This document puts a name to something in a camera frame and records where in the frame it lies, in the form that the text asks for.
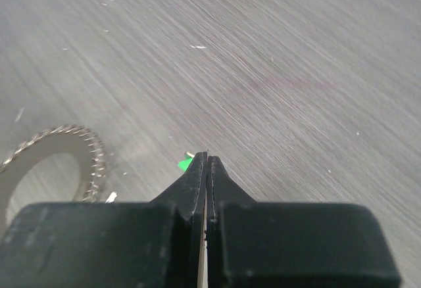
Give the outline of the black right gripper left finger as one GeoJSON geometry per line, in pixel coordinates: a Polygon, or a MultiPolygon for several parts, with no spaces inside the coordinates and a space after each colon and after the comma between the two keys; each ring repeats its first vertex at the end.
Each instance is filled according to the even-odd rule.
{"type": "Polygon", "coordinates": [[[207,153],[148,203],[36,203],[1,240],[2,287],[200,287],[207,153]]]}

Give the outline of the metal disc keyring holder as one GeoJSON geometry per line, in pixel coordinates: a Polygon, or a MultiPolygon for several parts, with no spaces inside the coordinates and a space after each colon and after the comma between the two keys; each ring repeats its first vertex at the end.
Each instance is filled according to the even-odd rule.
{"type": "Polygon", "coordinates": [[[106,149],[91,129],[47,128],[20,143],[1,162],[1,232],[22,205],[100,201],[107,175],[106,149]]]}

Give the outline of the green tag key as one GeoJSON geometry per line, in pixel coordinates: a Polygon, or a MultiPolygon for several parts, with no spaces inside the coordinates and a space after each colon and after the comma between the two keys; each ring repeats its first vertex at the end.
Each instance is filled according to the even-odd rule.
{"type": "Polygon", "coordinates": [[[178,163],[178,168],[185,172],[189,168],[194,157],[195,155],[192,152],[186,151],[184,153],[184,159],[178,163]]]}

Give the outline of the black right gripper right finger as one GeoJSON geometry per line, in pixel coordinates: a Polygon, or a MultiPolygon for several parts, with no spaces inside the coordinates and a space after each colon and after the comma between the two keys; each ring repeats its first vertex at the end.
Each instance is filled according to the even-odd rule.
{"type": "Polygon", "coordinates": [[[399,287],[381,225],[353,203],[258,202],[208,159],[209,287],[399,287]]]}

